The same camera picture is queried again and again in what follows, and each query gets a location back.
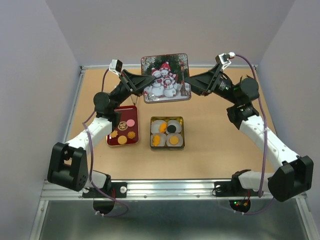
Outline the gold tin lid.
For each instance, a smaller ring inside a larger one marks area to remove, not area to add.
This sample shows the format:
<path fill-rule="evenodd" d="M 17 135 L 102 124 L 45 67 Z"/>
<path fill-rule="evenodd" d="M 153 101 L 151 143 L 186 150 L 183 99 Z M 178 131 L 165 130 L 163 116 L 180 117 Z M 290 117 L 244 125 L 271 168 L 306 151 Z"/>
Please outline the gold tin lid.
<path fill-rule="evenodd" d="M 185 82 L 190 76 L 186 53 L 144 56 L 140 63 L 143 75 L 155 77 L 153 83 L 144 89 L 145 103 L 156 104 L 191 99 L 191 87 Z"/>

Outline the orange fish cookie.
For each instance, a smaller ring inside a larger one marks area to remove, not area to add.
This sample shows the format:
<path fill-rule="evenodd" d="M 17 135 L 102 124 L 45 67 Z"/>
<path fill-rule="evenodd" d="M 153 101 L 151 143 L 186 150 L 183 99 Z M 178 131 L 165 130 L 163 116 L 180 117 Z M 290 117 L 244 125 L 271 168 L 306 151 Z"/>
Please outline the orange fish cookie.
<path fill-rule="evenodd" d="M 159 126 L 159 132 L 164 133 L 166 129 L 167 129 L 167 123 L 166 122 L 161 123 L 161 125 Z"/>
<path fill-rule="evenodd" d="M 154 135 L 152 138 L 152 145 L 154 147 L 157 147 L 160 143 L 161 143 L 161 136 L 158 134 Z"/>

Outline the black round cookie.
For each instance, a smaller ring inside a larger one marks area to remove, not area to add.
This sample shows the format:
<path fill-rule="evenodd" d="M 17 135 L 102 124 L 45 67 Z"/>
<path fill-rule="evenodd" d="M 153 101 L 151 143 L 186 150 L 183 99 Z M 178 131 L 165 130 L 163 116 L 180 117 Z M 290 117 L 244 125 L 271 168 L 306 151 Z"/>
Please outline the black round cookie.
<path fill-rule="evenodd" d="M 177 128 L 175 125 L 172 124 L 172 125 L 169 125 L 166 130 L 168 133 L 175 133 Z"/>

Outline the metal tongs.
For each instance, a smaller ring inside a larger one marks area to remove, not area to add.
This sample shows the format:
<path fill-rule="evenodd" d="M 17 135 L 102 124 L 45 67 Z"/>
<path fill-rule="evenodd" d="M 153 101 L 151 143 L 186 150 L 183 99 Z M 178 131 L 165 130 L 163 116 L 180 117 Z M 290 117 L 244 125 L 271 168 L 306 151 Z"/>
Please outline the metal tongs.
<path fill-rule="evenodd" d="M 130 96 L 130 100 L 131 100 L 131 103 L 136 106 L 138 104 L 138 101 L 139 101 L 139 96 L 135 96 L 135 95 L 131 95 Z"/>

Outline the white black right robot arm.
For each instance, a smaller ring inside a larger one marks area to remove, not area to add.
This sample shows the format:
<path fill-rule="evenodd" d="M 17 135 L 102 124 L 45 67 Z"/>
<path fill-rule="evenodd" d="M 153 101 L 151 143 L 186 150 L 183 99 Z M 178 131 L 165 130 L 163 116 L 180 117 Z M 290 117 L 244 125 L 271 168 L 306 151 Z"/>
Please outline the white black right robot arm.
<path fill-rule="evenodd" d="M 262 161 L 269 161 L 274 169 L 273 173 L 266 173 L 264 168 L 260 172 L 249 169 L 236 172 L 230 182 L 233 194 L 242 195 L 247 190 L 268 192 L 284 202 L 311 188 L 313 160 L 288 148 L 266 125 L 262 112 L 252 103 L 260 97 L 255 78 L 247 76 L 233 84 L 218 63 L 207 72 L 185 78 L 185 82 L 198 96 L 214 93 L 231 102 L 233 105 L 226 110 L 229 121 L 255 143 L 263 152 Z"/>

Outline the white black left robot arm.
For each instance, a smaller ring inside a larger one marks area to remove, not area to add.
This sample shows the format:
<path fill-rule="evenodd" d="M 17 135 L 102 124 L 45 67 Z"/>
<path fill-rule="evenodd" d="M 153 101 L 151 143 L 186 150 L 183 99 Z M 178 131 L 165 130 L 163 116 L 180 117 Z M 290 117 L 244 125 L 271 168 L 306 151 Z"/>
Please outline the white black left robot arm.
<path fill-rule="evenodd" d="M 116 111 L 131 95 L 140 97 L 155 77 L 137 75 L 123 69 L 114 70 L 120 81 L 110 93 L 103 90 L 93 97 L 94 110 L 89 116 L 90 124 L 83 122 L 84 130 L 69 141 L 56 143 L 51 152 L 47 181 L 79 192 L 94 188 L 100 197 L 111 193 L 108 176 L 93 170 L 94 147 L 111 134 L 120 123 L 121 113 Z"/>

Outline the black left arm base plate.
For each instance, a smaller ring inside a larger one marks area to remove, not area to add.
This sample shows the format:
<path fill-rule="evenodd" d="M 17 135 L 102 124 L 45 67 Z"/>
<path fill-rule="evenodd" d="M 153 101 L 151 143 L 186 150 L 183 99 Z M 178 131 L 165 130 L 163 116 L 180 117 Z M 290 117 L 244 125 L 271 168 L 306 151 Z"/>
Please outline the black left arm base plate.
<path fill-rule="evenodd" d="M 109 197 L 116 199 L 124 199 L 127 197 L 127 182 L 112 182 L 109 181 L 100 189 Z M 85 199 L 105 198 L 105 196 L 96 190 L 94 187 L 85 188 L 82 193 Z"/>

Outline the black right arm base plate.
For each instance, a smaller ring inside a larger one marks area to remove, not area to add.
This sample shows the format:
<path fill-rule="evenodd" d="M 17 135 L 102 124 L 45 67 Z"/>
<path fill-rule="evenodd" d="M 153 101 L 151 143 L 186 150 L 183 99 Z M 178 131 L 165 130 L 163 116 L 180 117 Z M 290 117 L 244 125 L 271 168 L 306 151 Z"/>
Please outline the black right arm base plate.
<path fill-rule="evenodd" d="M 257 197 L 258 193 L 252 189 L 245 189 L 232 180 L 217 181 L 214 183 L 212 195 L 215 197 Z"/>

